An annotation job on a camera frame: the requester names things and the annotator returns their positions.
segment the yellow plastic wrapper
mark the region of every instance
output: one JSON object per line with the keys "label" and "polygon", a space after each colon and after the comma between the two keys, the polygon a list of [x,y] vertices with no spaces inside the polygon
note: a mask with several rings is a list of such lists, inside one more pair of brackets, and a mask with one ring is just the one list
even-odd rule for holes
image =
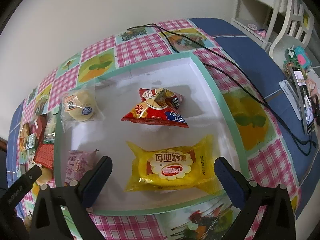
{"label": "yellow plastic wrapper", "polygon": [[127,142],[136,158],[126,191],[174,190],[198,187],[209,194],[220,189],[214,179],[212,135],[193,146],[146,151]]}

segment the black cable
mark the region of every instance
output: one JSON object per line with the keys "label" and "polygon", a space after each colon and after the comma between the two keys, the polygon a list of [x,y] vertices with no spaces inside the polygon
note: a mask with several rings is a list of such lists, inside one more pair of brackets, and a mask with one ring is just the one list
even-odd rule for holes
{"label": "black cable", "polygon": [[[289,129],[289,127],[287,126],[287,124],[283,121],[283,119],[270,107],[270,105],[267,103],[267,101],[265,100],[265,98],[263,97],[263,95],[260,93],[260,91],[257,89],[257,87],[254,85],[254,83],[250,80],[250,78],[246,75],[246,73],[234,62],[232,62],[231,60],[229,60],[228,58],[224,57],[223,55],[220,55],[218,53],[216,53],[215,51],[205,47],[204,45],[198,43],[197,41],[194,41],[193,39],[189,38],[188,36],[185,36],[183,34],[179,34],[179,33],[175,33],[175,32],[171,32],[168,31],[156,24],[146,24],[146,25],[141,25],[141,26],[136,26],[136,27],[132,27],[129,28],[130,29],[134,29],[134,28],[143,28],[143,27],[153,27],[153,28],[158,28],[159,31],[162,33],[162,35],[166,38],[166,40],[168,41],[170,47],[177,53],[179,53],[179,51],[171,44],[169,38],[164,34],[163,31],[177,35],[177,36],[181,36],[183,38],[186,38],[188,40],[190,40],[191,42],[194,42],[195,44],[197,44],[198,46],[206,49],[207,51],[212,52],[213,54],[223,58],[224,60],[230,62],[232,65],[234,65],[250,82],[250,84],[255,88],[255,90],[257,91],[257,93],[259,94],[259,96],[262,98],[263,102],[260,101],[259,99],[257,99],[254,95],[252,95],[249,91],[247,91],[242,85],[240,85],[234,78],[232,78],[229,74],[227,74],[226,72],[224,72],[223,70],[221,70],[220,68],[217,68],[215,66],[209,65],[207,63],[202,62],[204,65],[208,66],[208,67],[212,67],[214,69],[216,69],[217,71],[223,73],[224,75],[226,75],[230,80],[232,80],[236,85],[238,85],[242,90],[244,90],[251,98],[253,98],[255,101],[257,101],[258,103],[260,103],[261,105],[265,106],[266,108],[268,108],[273,115],[276,117],[276,119],[278,120],[278,122],[284,127],[284,129],[291,135],[293,141],[295,142],[295,145],[297,146],[298,150],[303,153],[305,156],[308,156],[311,152],[311,144],[313,144],[314,147],[316,147],[316,143],[314,141],[311,140],[311,136],[309,136],[309,140],[307,141],[302,141],[299,138],[297,138]],[[310,143],[310,147],[309,147],[309,151],[307,153],[305,153],[298,145],[298,143],[300,143],[301,145],[306,145],[307,143]]]}

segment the blue round sticker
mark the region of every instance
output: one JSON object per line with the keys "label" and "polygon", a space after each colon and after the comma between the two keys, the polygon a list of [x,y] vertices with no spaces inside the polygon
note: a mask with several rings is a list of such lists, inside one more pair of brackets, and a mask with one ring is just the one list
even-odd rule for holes
{"label": "blue round sticker", "polygon": [[86,106],[84,109],[82,109],[82,114],[88,115],[92,113],[92,108],[90,106]]}

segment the blue label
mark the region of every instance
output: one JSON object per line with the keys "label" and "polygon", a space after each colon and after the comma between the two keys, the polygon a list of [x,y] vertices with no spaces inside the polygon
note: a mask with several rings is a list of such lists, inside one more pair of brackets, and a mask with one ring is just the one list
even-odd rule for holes
{"label": "blue label", "polygon": [[92,113],[92,108],[90,106],[86,106],[84,109],[82,109],[82,114],[88,115]]}
{"label": "blue label", "polygon": [[186,123],[180,114],[170,111],[165,111],[164,113],[167,116],[167,120]]}

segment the metal screw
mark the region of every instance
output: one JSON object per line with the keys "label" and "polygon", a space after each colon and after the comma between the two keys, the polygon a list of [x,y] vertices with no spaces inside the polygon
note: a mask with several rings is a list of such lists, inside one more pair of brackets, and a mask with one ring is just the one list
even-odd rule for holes
{"label": "metal screw", "polygon": [[283,189],[283,190],[285,190],[287,187],[285,186],[285,184],[280,184],[280,189]]}
{"label": "metal screw", "polygon": [[70,181],[70,183],[69,183],[69,185],[70,185],[71,187],[74,187],[74,186],[76,186],[77,184],[78,184],[78,181],[77,181],[76,179]]}
{"label": "metal screw", "polygon": [[250,181],[249,181],[249,185],[250,185],[251,187],[257,187],[258,183],[257,183],[255,180],[250,180]]}
{"label": "metal screw", "polygon": [[45,189],[47,189],[47,187],[48,187],[47,184],[43,184],[43,185],[41,185],[40,189],[45,190]]}

